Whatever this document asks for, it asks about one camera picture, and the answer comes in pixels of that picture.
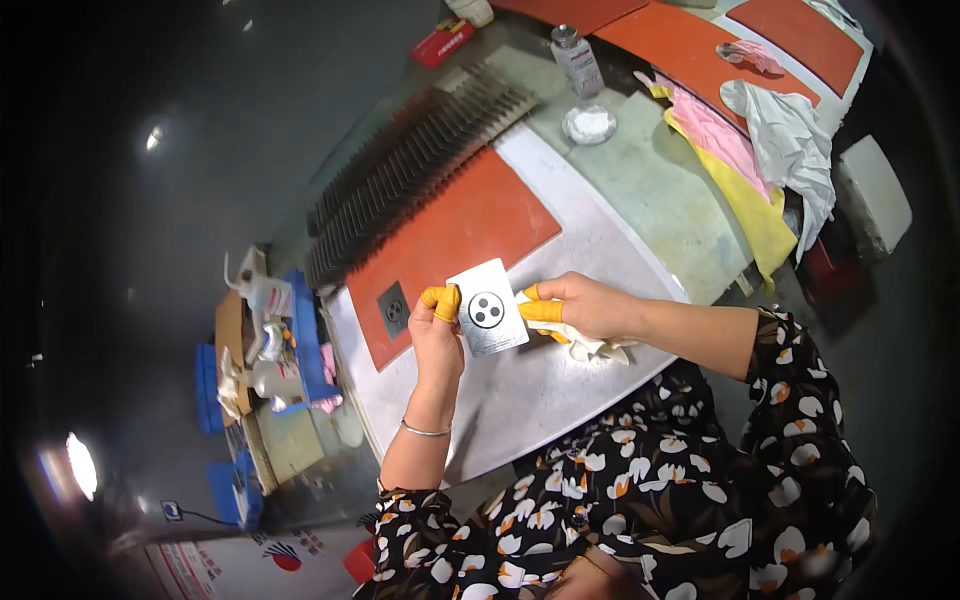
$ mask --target metal bottle cap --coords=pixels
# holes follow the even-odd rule
[[[550,38],[561,48],[572,48],[580,41],[577,28],[572,25],[558,25],[550,32]]]

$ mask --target orange mat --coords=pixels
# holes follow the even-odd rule
[[[426,287],[444,285],[448,277],[498,256],[509,269],[560,229],[493,149],[477,153],[367,264],[347,277],[376,369],[381,371],[410,346],[409,331],[390,339],[376,305],[395,281],[413,310]]]
[[[588,36],[628,12],[650,4],[650,0],[491,0],[499,9],[521,12],[550,25],[566,23]]]
[[[803,0],[748,0],[727,17],[777,44],[843,97],[863,48]]]
[[[757,73],[746,62],[731,64],[721,59],[716,53],[717,45],[737,41],[737,36],[658,0],[653,0],[642,11],[631,12],[597,30],[596,35],[650,62],[727,115],[744,132],[747,122],[733,114],[720,100],[720,84],[723,82],[743,79],[784,94],[803,94],[814,107],[820,102],[820,96],[789,73],[768,76]]]

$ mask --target forearm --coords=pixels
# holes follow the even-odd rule
[[[756,337],[757,312],[636,299],[630,337],[743,381]]]
[[[418,384],[410,394],[404,418],[419,431],[445,431],[453,421],[457,390]],[[423,436],[403,426],[387,448],[380,467],[380,483],[387,490],[434,490],[444,479],[450,434]]]

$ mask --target person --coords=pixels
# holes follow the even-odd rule
[[[837,382],[792,315],[644,300],[576,273],[525,294],[527,320],[679,359],[459,523],[438,487],[464,370],[460,298],[429,288],[409,322],[417,386],[378,480],[376,571],[354,597],[809,600],[863,561],[876,498]],[[749,384],[739,448],[696,365]]]

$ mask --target red and blue logo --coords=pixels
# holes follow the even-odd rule
[[[263,553],[263,558],[267,558],[268,556],[273,557],[276,566],[279,566],[285,571],[296,571],[303,564],[300,557],[297,556],[297,551],[293,549],[293,546],[279,541],[267,548],[266,552]]]

